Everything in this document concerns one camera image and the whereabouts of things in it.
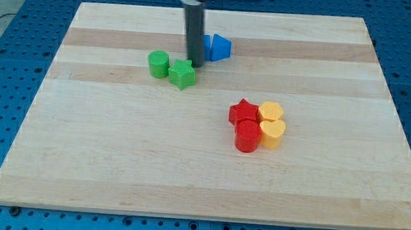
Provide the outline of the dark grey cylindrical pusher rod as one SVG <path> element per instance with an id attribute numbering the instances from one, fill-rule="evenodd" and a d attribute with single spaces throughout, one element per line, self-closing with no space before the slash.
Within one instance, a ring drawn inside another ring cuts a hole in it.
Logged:
<path id="1" fill-rule="evenodd" d="M 193 67 L 201 67 L 205 60 L 204 3 L 184 4 L 186 52 Z"/>

